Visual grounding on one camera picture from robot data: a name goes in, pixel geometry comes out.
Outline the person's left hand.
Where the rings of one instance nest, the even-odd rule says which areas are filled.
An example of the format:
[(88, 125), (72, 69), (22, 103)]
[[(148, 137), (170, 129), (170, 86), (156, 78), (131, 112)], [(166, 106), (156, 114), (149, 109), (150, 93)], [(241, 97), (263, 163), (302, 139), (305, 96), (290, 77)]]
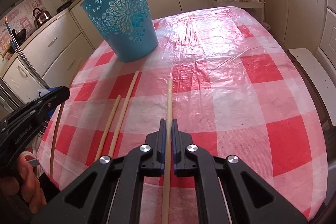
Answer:
[(47, 202), (33, 167), (22, 153), (17, 158), (16, 169), (16, 177), (1, 177), (1, 190), (8, 196), (20, 192), (23, 200), (28, 203), (30, 212), (37, 214)]

